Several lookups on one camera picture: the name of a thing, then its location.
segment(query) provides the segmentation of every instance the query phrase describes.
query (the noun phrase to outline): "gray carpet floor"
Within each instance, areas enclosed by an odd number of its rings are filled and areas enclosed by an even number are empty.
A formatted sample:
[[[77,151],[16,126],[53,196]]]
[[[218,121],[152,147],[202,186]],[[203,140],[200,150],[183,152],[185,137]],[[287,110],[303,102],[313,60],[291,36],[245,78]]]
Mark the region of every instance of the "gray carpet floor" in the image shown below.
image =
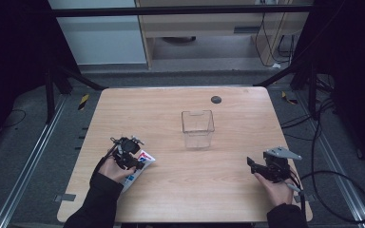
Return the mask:
[[[197,38],[200,47],[202,47],[201,40],[201,38]],[[225,58],[222,56],[217,58],[218,60],[224,58],[225,61],[234,63],[236,63],[235,57],[239,59],[248,58],[245,61],[253,63],[252,67],[243,64],[247,67],[235,66],[229,68],[229,66],[221,67],[217,64],[215,68],[212,68],[211,65],[207,66],[205,64],[207,67],[195,65],[195,67],[189,68],[188,66],[191,66],[190,62],[198,62],[201,58],[206,63],[211,63],[209,58],[212,55],[203,54],[202,52],[192,57],[183,52],[182,55],[179,55],[180,57],[173,57],[171,53],[175,54],[175,52],[168,49],[171,48],[176,51],[173,44],[160,42],[158,46],[163,46],[163,52],[157,54],[158,58],[156,58],[155,53],[154,66],[151,70],[136,72],[125,70],[115,74],[89,73],[86,76],[102,86],[110,87],[249,86],[259,83],[279,71],[275,68],[260,66],[259,62],[254,64],[256,61],[254,60],[254,50],[250,51],[252,54],[249,57],[239,53],[239,56],[227,55]],[[159,67],[162,63],[165,65],[163,70]],[[178,63],[180,63],[179,67],[183,70],[173,68],[173,65]],[[55,91],[56,101],[66,100],[64,111],[12,215],[10,224],[13,226],[16,224],[19,227],[27,227],[27,225],[42,227],[42,224],[62,225],[56,218],[60,204],[54,201],[54,198],[56,195],[65,193],[67,182],[83,144],[86,128],[89,126],[101,93],[75,80],[69,80],[73,85],[73,91],[70,95],[60,95],[58,91]],[[290,75],[268,87],[281,124],[308,114],[302,103],[290,104],[282,99],[281,91],[286,91],[299,101],[307,94],[306,87],[302,90],[291,91],[288,82],[290,82]],[[78,105],[84,94],[89,94],[89,99],[85,108],[78,110]],[[320,101],[328,98],[329,94],[318,92]],[[25,163],[28,161],[30,152],[45,127],[47,117],[45,99],[45,88],[43,86],[19,96],[13,106],[13,112],[0,132],[0,209],[20,176]],[[303,157],[302,161],[295,161],[300,176],[311,171],[311,139],[315,134],[313,124],[315,124],[314,121],[307,121],[283,129],[289,148]],[[342,120],[337,116],[335,107],[329,108],[321,114],[320,124],[322,127],[320,138],[327,140],[345,174],[354,179],[365,190],[365,160],[357,157],[355,145]],[[324,146],[320,142],[316,144],[314,153],[316,170],[330,169],[329,158],[324,153],[324,150],[326,150]],[[316,176],[316,182],[317,190],[329,208],[343,217],[354,219],[352,211],[349,209],[349,201],[346,200],[346,197],[343,197],[344,194],[338,185],[337,178],[331,175],[318,175]],[[302,183],[307,195],[315,194],[310,178],[303,180]],[[364,197],[360,193],[358,194],[365,204]],[[310,202],[310,205],[314,215],[309,223],[310,227],[363,227],[334,216],[318,200]],[[256,227],[267,227],[267,225],[260,223]]]

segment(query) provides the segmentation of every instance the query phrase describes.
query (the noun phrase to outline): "clear plastic container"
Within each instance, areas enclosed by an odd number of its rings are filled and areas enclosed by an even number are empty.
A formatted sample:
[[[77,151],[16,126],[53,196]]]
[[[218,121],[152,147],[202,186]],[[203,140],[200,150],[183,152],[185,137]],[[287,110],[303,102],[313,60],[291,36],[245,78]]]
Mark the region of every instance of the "clear plastic container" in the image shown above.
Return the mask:
[[[210,146],[215,131],[211,110],[182,112],[182,132],[185,147],[201,149]]]

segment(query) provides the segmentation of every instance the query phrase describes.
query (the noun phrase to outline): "black long-sleeve shirt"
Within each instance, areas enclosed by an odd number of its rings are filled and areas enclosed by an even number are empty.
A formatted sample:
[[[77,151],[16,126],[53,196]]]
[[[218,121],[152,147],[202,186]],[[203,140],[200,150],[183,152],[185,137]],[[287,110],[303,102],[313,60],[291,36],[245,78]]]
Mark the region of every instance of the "black long-sleeve shirt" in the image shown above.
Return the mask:
[[[117,199],[123,186],[97,173],[90,184],[82,207],[67,219],[64,228],[112,228]],[[282,204],[268,214],[269,228],[306,228],[307,221],[295,205]]]

